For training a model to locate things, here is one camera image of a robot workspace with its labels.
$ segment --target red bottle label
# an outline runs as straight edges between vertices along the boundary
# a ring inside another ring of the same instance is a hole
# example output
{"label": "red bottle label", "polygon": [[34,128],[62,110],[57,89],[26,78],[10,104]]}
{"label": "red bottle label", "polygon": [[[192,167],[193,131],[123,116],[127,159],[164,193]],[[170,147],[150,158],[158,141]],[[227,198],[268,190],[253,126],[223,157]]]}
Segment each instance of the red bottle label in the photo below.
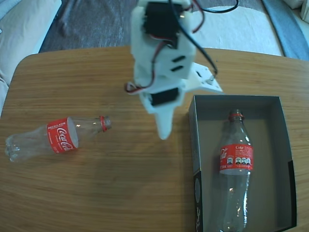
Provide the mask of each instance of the red bottle label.
{"label": "red bottle label", "polygon": [[253,147],[231,144],[221,147],[220,171],[226,169],[253,169]]}
{"label": "red bottle label", "polygon": [[68,128],[68,118],[59,119],[47,124],[47,136],[55,153],[75,150]]}

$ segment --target gray rug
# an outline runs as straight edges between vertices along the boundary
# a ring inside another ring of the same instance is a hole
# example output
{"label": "gray rug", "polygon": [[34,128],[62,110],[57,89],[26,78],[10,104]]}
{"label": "gray rug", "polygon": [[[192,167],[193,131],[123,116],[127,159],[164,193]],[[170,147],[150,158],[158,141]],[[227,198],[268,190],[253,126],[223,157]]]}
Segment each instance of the gray rug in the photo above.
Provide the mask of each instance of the gray rug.
{"label": "gray rug", "polygon": [[[130,44],[130,16],[138,0],[62,0],[40,52]],[[201,0],[203,7],[230,6],[235,0]],[[240,6],[264,12],[261,0]]]}
{"label": "gray rug", "polygon": [[290,7],[282,0],[263,0],[285,56],[309,60],[309,47]]}

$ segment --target plastic bottle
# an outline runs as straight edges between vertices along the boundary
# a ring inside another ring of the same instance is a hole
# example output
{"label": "plastic bottle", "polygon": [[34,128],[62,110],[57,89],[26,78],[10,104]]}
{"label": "plastic bottle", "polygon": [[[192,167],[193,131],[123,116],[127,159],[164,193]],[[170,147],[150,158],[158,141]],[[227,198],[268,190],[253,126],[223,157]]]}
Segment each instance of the plastic bottle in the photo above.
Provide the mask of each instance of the plastic bottle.
{"label": "plastic bottle", "polygon": [[247,225],[247,201],[253,170],[253,147],[240,110],[229,114],[229,134],[220,154],[222,207],[220,232],[242,232]]}
{"label": "plastic bottle", "polygon": [[34,131],[14,134],[6,139],[5,153],[11,162],[29,158],[63,153],[79,148],[97,133],[112,127],[109,117],[71,118],[56,120]]}

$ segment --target red wire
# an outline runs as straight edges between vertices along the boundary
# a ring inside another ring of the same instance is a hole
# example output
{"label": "red wire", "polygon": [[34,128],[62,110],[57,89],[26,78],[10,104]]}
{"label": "red wire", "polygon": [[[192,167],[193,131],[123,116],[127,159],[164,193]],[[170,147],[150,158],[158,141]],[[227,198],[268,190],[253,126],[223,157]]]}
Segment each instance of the red wire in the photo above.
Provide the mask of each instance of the red wire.
{"label": "red wire", "polygon": [[195,28],[192,32],[196,33],[198,32],[198,30],[201,29],[201,27],[203,26],[204,22],[205,22],[205,12],[203,11],[203,8],[201,7],[201,5],[198,3],[197,0],[192,0],[192,2],[197,6],[198,10],[202,13],[202,21],[201,23],[198,25],[197,28]]}
{"label": "red wire", "polygon": [[159,53],[161,52],[161,50],[162,50],[166,45],[167,45],[167,43],[166,43],[165,41],[162,41],[162,42],[158,45],[158,47],[156,48],[156,50],[155,50],[154,57],[153,57],[153,59],[151,60],[151,63],[152,63],[152,77],[151,77],[151,82],[149,83],[149,85],[143,86],[143,87],[142,87],[142,86],[137,86],[137,87],[135,87],[135,89],[133,89],[133,90],[128,90],[128,85],[129,85],[129,83],[126,83],[126,84],[125,84],[125,91],[126,91],[127,93],[135,93],[135,92],[138,92],[138,91],[140,91],[140,90],[142,90],[142,89],[149,88],[149,87],[151,87],[151,86],[154,84],[154,82],[155,82],[155,60],[156,60],[157,56],[159,55]]}

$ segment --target robotic arm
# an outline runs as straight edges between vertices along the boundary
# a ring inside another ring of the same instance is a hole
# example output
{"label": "robotic arm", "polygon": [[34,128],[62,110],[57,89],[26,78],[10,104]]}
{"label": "robotic arm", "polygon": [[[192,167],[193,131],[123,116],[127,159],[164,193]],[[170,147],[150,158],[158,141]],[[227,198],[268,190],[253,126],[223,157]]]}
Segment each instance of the robotic arm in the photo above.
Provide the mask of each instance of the robotic arm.
{"label": "robotic arm", "polygon": [[194,37],[190,0],[173,0],[172,7],[170,3],[140,0],[133,10],[134,83],[125,85],[125,91],[139,95],[147,112],[154,114],[161,139],[170,135],[174,110],[187,92],[222,92],[209,69],[194,63],[196,46],[181,33],[179,23]]}

